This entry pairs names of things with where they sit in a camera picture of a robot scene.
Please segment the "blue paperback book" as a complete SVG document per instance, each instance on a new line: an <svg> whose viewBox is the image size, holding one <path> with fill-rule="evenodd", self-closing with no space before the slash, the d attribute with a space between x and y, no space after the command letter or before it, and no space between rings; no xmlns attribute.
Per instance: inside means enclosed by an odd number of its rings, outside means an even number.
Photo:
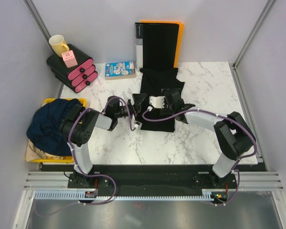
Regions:
<svg viewBox="0 0 286 229"><path fill-rule="evenodd" d="M135 62L114 62L105 65L105 79L129 79L136 77Z"/></svg>

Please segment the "black t-shirt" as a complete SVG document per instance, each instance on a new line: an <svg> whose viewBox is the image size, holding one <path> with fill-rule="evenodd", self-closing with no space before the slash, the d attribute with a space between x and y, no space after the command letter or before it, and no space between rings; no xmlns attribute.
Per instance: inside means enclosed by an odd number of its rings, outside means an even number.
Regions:
<svg viewBox="0 0 286 229"><path fill-rule="evenodd" d="M151 106L152 110L145 115L148 119L165 119L172 115L170 109L165 105L162 90L183 89L184 82L176 78L178 68L172 68L163 72L141 68L140 72L143 74L140 93L147 95L141 104L141 112L136 117L136 120L142 123L141 130L174 132L175 120L173 118L161 122L149 122L142 118L142 114Z"/></svg>

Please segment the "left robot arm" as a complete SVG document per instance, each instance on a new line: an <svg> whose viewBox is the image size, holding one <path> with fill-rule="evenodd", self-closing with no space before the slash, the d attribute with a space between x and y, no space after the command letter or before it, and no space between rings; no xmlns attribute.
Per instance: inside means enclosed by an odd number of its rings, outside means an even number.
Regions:
<svg viewBox="0 0 286 229"><path fill-rule="evenodd" d="M69 188L91 188L94 185L96 178L90 173L93 163L88 149L93 130L113 131L120 118L128 118L131 131L139 129L142 124L135 118L146 97L147 94L133 94L132 99L125 101L118 96L111 96L101 112L82 105L75 105L71 109L60 126L61 135L67 141L74 161Z"/></svg>

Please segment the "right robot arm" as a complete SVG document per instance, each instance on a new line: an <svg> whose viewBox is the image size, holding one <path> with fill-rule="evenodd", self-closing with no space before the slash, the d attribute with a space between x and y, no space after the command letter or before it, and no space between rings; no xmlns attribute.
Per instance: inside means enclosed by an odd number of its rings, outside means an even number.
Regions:
<svg viewBox="0 0 286 229"><path fill-rule="evenodd" d="M226 180L234 179L230 174L251 148L257 150L256 138L246 121L238 112L215 114L202 110L194 104L186 104L179 89L162 89L164 107L170 110L176 121L200 126L213 131L217 137L221 154L207 174L197 174L194 182L201 188L225 188Z"/></svg>

